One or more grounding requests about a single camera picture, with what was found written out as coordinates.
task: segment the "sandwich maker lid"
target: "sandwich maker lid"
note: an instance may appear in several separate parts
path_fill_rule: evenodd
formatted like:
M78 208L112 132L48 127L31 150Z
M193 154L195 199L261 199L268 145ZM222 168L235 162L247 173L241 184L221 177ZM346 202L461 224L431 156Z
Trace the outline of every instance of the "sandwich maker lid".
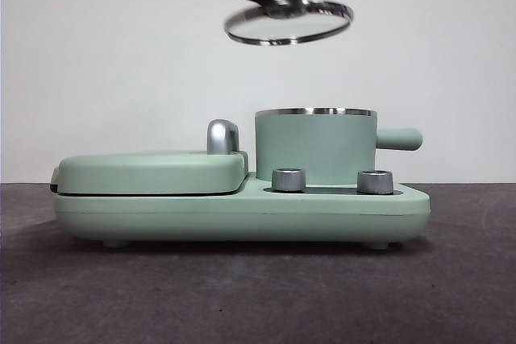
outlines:
M173 195L229 193L248 173L245 152L160 151L86 155L64 159L51 188L71 195Z

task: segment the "stainless steel rim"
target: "stainless steel rim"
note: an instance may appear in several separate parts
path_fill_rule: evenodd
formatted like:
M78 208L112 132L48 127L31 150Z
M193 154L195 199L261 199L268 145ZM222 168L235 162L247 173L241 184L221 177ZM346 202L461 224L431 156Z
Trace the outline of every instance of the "stainless steel rim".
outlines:
M246 23L266 15L286 15L285 17L288 18L290 13L334 15L343 18L343 23L336 28L317 34L292 36L281 39L249 38L231 33L231 29L241 23ZM353 10L344 4L328 2L326 0L276 0L269 3L267 6L253 7L231 16L224 23L224 31L231 39L242 44L279 46L285 44L302 44L304 42L327 38L346 30L351 25L352 20Z
M374 110L354 109L354 108L285 108L269 109L256 112L256 117L274 114L349 114L352 116L371 116L376 117Z

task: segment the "mint green pot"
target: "mint green pot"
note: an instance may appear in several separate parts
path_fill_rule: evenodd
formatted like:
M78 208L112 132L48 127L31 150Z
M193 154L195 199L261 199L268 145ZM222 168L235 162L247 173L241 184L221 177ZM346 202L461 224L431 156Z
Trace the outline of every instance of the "mint green pot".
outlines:
M256 175L304 168L307 184L355 184L358 171L375 169L377 148L413 151L415 129L377 130L377 113L344 108L293 108L256 113Z

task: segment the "concrete floor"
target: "concrete floor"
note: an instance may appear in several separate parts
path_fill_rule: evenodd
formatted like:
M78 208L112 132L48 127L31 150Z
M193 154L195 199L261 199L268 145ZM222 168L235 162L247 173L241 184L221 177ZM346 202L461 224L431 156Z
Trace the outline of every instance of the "concrete floor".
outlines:
M514 343L516 184L412 184L420 238L138 242L60 229L45 184L2 185L2 343Z

